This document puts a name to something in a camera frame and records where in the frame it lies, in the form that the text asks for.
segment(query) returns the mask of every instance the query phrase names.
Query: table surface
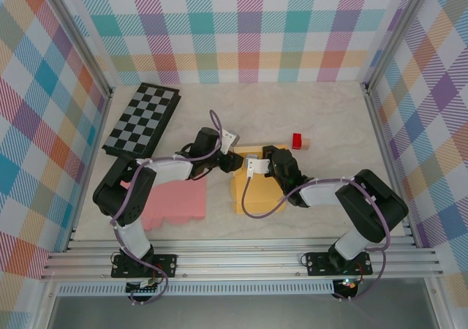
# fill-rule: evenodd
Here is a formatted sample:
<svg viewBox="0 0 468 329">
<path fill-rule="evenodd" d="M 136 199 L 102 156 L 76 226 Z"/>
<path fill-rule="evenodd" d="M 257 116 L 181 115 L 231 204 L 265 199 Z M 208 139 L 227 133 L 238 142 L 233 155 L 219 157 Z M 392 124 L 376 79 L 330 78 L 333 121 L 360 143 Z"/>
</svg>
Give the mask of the table surface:
<svg viewBox="0 0 468 329">
<path fill-rule="evenodd" d="M 183 84 L 182 96 L 154 156 L 167 156 L 193 142 L 202 126 L 212 126 L 215 110 L 222 126 L 237 132 L 238 145 L 291 144 L 293 132 L 310 138 L 308 151 L 292 151 L 303 174 L 316 178 L 352 176 L 373 170 L 388 184 L 388 176 L 371 119 L 357 82 Z M 123 113 L 137 86 L 118 86 L 111 102 L 101 144 Z M 99 149 L 75 240 L 114 240 L 109 219 L 91 197 L 115 157 Z M 173 225 L 164 222 L 147 232 L 150 239 L 255 239 L 340 237 L 352 226 L 341 206 L 298 208 L 290 204 L 266 219 L 250 219 L 232 208 L 230 179 L 214 170 L 208 175 L 204 220 Z M 396 227 L 394 236 L 404 235 Z"/>
</svg>

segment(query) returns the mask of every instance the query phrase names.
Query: black and white checkered board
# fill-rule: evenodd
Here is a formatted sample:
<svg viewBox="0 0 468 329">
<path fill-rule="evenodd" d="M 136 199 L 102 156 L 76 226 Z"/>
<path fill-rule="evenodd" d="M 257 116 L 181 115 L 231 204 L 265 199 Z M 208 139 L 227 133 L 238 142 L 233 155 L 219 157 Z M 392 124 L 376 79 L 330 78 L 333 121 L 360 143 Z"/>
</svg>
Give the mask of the black and white checkered board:
<svg viewBox="0 0 468 329">
<path fill-rule="evenodd" d="M 141 83 L 102 147 L 106 154 L 151 157 L 180 98 L 178 89 Z"/>
</svg>

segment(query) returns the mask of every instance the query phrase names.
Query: yellow block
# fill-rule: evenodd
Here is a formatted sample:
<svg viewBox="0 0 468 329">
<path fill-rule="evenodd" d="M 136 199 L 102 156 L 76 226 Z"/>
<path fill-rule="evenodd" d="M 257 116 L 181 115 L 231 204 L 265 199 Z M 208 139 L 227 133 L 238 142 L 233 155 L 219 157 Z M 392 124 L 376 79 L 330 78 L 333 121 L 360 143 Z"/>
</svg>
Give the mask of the yellow block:
<svg viewBox="0 0 468 329">
<path fill-rule="evenodd" d="M 234 152 L 243 158 L 247 154 L 256 154 L 262 157 L 262 146 L 240 146 L 235 147 Z M 287 148 L 287 145 L 275 145 L 277 148 Z M 231 180 L 231 195 L 233 196 L 233 209 L 238 214 L 244 214 L 242 210 L 242 194 L 247 183 L 247 171 L 245 165 L 236 170 Z M 283 191 L 273 177 L 265 178 L 262 174 L 255 174 L 250 181 L 249 189 L 245 198 L 245 207 L 249 213 L 258 214 L 271 211 L 283 198 Z M 284 210 L 283 204 L 277 212 Z"/>
</svg>

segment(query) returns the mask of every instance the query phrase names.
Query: purple cable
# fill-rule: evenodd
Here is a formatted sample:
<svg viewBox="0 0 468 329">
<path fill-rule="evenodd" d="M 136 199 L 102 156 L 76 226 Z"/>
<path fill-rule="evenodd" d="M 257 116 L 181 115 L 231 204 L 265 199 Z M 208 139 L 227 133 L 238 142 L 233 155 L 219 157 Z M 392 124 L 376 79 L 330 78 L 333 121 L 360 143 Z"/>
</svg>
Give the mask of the purple cable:
<svg viewBox="0 0 468 329">
<path fill-rule="evenodd" d="M 149 165 L 152 162 L 159 162 L 159 161 L 187 161 L 187 162 L 201 161 L 203 159 L 207 159 L 207 158 L 213 156 L 221 148 L 221 144 L 222 144 L 222 125 L 221 125 L 221 121 L 219 120 L 219 117 L 216 114 L 216 112 L 214 112 L 213 110 L 210 110 L 209 113 L 210 113 L 211 122 L 213 122 L 214 127 L 216 128 L 216 130 L 219 133 L 219 138 L 216 141 L 216 145 L 214 146 L 214 149 L 211 152 L 209 152 L 208 154 L 206 154 L 206 155 L 203 155 L 203 156 L 200 156 L 200 157 L 193 157 L 193 158 L 190 158 L 190 159 L 186 158 L 186 157 L 167 156 L 167 157 L 155 157 L 153 159 L 149 159 L 147 161 L 141 162 L 141 164 L 136 169 L 136 171 L 135 171 L 135 173 L 134 173 L 134 175 L 132 177 L 132 180 L 130 181 L 130 185 L 129 185 L 129 188 L 127 189 L 127 194 L 125 195 L 125 199 L 124 199 L 124 202 L 122 203 L 122 206 L 120 206 L 120 208 L 117 211 L 116 215 L 110 220 L 110 225 L 112 225 L 112 227 L 114 228 L 114 234 L 116 235 L 116 239 L 117 239 L 118 243 L 121 245 L 122 250 L 129 257 L 131 257 L 133 260 L 137 261 L 138 263 L 140 263 L 140 264 L 142 264 L 142 265 L 144 265 L 146 267 L 149 267 L 149 268 L 155 270 L 156 272 L 161 274 L 162 277 L 165 279 L 165 285 L 164 285 L 164 288 L 162 289 L 162 291 L 158 295 L 153 296 L 152 298 L 150 298 L 149 300 L 147 300 L 147 301 L 145 301 L 143 303 L 142 302 L 137 302 L 133 298 L 133 292 L 131 292 L 130 293 L 130 299 L 132 300 L 132 303 L 138 303 L 138 304 L 143 306 L 143 305 L 152 303 L 155 300 L 159 299 L 167 290 L 167 287 L 169 285 L 169 278 L 167 277 L 167 274 L 162 269 L 160 269 L 160 268 L 158 268 L 158 267 L 156 267 L 154 265 L 151 265 L 151 264 L 149 264 L 147 262 L 142 261 L 141 259 L 136 257 L 133 253 L 131 253 L 130 250 L 128 250 L 127 247 L 125 247 L 125 244 L 122 241 L 120 234 L 118 233 L 117 219 L 125 211 L 125 208 L 126 208 L 128 202 L 129 202 L 130 196 L 132 195 L 132 191 L 133 191 L 133 188 L 135 186 L 135 182 L 137 180 L 138 174 L 140 174 L 141 170 L 146 165 Z"/>
<path fill-rule="evenodd" d="M 338 183 L 338 182 L 344 182 L 344 183 L 348 183 L 348 184 L 353 185 L 357 190 L 359 190 L 359 192 L 361 192 L 362 195 L 364 195 L 364 197 L 367 199 L 367 201 L 370 202 L 372 208 L 375 210 L 375 213 L 379 217 L 380 223 L 382 223 L 383 230 L 385 231 L 385 245 L 384 246 L 382 246 L 382 247 L 371 247 L 371 248 L 366 249 L 368 252 L 375 252 L 375 251 L 382 252 L 382 256 L 383 256 L 382 269 L 380 270 L 379 275 L 377 276 L 375 281 L 371 284 L 371 286 L 368 287 L 365 292 L 362 292 L 361 294 L 355 296 L 354 299 L 356 300 L 356 299 L 362 298 L 365 295 L 367 295 L 369 293 L 369 290 L 372 289 L 373 287 L 375 287 L 375 285 L 380 281 L 380 279 L 382 278 L 383 272 L 385 270 L 385 266 L 387 264 L 387 255 L 385 254 L 385 250 L 388 249 L 388 247 L 390 246 L 390 230 L 388 229 L 387 221 L 385 221 L 385 218 L 384 218 L 384 216 L 382 214 L 382 211 L 380 210 L 379 206 L 377 206 L 375 201 L 371 198 L 371 195 L 369 195 L 369 193 L 361 185 L 359 185 L 355 181 L 352 181 L 352 180 L 346 179 L 346 178 L 317 179 L 315 181 L 309 181 L 309 182 L 307 182 L 305 184 L 302 184 L 300 186 L 297 186 L 293 190 L 291 190 L 290 193 L 287 194 L 286 196 L 284 196 L 282 198 L 282 200 L 278 203 L 278 205 L 276 205 L 276 207 L 273 210 L 271 210 L 270 212 L 267 212 L 267 213 L 265 213 L 265 214 L 263 214 L 261 216 L 255 216 L 255 215 L 250 214 L 249 212 L 247 212 L 245 204 L 244 204 L 247 189 L 249 188 L 249 184 L 250 184 L 250 179 L 251 178 L 247 178 L 246 187 L 244 188 L 244 192 L 242 194 L 241 204 L 242 204 L 242 210 L 244 210 L 244 213 L 247 216 L 249 216 L 250 218 L 253 218 L 253 219 L 262 219 L 262 218 L 270 216 L 272 213 L 276 212 L 278 210 L 278 208 L 283 203 L 285 203 L 287 201 L 287 199 L 292 194 L 294 194 L 295 192 L 297 192 L 298 190 L 300 190 L 302 188 L 317 185 L 317 184 Z"/>
</svg>

